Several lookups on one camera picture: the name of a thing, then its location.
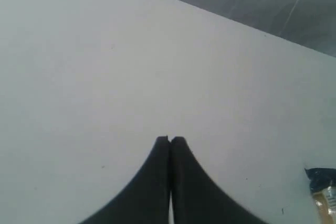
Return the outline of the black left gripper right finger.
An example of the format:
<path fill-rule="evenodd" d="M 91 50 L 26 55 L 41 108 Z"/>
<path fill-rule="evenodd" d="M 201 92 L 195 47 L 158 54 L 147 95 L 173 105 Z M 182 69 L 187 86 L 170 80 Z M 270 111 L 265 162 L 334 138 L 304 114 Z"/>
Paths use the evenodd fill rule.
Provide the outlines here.
<path fill-rule="evenodd" d="M 171 140 L 170 169 L 175 223 L 264 223 L 213 182 L 183 137 Z"/>

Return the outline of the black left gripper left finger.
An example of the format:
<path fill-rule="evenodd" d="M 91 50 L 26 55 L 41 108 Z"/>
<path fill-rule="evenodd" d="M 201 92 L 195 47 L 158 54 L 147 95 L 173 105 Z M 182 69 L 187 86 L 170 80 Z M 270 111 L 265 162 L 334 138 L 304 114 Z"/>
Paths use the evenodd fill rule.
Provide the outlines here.
<path fill-rule="evenodd" d="M 83 223 L 169 223 L 169 164 L 170 142 L 160 136 L 132 180 Z"/>

